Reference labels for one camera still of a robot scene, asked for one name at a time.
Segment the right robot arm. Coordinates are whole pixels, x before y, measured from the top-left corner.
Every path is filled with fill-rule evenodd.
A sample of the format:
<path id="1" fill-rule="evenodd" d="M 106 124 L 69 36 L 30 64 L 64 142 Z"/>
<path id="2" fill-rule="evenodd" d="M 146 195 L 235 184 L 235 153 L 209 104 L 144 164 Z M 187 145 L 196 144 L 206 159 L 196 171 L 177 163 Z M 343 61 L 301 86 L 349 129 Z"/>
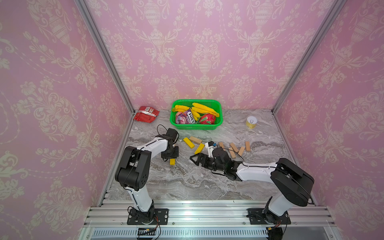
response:
<path id="1" fill-rule="evenodd" d="M 286 158 L 275 163 L 249 164 L 234 161 L 221 147 L 209 150 L 209 154 L 198 153 L 190 157 L 196 165 L 225 176 L 231 181 L 259 181 L 274 184 L 278 194 L 270 197 L 259 216 L 268 224 L 279 225 L 288 217 L 288 210 L 294 206 L 306 207 L 314 204 L 311 192 L 314 178 Z"/>

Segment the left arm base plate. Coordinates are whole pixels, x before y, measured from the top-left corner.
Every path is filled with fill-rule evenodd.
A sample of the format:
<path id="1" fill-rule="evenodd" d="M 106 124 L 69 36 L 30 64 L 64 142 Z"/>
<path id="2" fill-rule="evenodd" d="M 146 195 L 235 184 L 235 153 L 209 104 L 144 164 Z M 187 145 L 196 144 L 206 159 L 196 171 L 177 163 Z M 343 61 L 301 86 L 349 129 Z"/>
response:
<path id="1" fill-rule="evenodd" d="M 135 208 L 128 208 L 127 225 L 167 225 L 169 209 L 150 209 L 141 212 Z"/>

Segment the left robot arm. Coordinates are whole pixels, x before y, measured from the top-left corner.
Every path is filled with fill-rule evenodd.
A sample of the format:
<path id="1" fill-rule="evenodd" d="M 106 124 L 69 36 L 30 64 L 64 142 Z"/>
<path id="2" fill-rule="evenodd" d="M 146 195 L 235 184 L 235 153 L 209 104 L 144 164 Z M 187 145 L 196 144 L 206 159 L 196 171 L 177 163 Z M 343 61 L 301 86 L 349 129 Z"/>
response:
<path id="1" fill-rule="evenodd" d="M 169 128 L 165 134 L 156 135 L 142 146 L 125 147 L 115 173 L 115 181 L 130 194 L 134 202 L 128 208 L 128 225 L 150 225 L 156 219 L 154 201 L 146 186 L 151 160 L 157 155 L 165 162 L 175 160 L 179 156 L 179 147 L 175 145 L 178 139 L 178 131 Z"/>

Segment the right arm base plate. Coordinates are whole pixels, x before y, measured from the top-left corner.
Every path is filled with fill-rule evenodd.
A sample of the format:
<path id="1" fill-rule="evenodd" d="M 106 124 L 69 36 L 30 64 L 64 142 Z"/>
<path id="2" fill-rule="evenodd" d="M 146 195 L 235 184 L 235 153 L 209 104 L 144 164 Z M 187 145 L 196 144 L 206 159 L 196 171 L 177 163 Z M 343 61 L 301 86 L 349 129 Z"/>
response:
<path id="1" fill-rule="evenodd" d="M 251 225 L 290 225 L 291 219 L 288 212 L 285 212 L 282 216 L 276 216 L 272 212 L 267 211 L 264 213 L 264 209 L 250 208 L 247 209 L 246 217 L 249 219 Z"/>

